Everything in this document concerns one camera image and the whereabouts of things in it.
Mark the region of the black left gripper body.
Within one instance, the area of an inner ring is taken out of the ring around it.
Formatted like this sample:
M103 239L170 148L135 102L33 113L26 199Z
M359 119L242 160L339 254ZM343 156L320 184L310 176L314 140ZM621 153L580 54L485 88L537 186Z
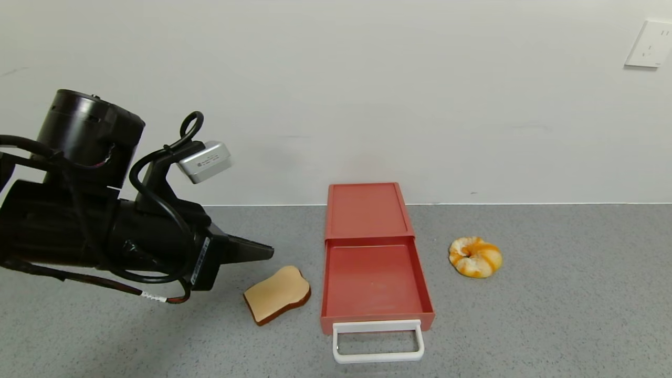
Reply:
M192 290L211 290L220 270L226 235L212 223L203 206L180 199L171 206L189 225L196 254L185 251L183 233L164 212L141 212L135 202L120 200L108 232L108 256L125 270L167 274L189 261L190 270L184 278Z

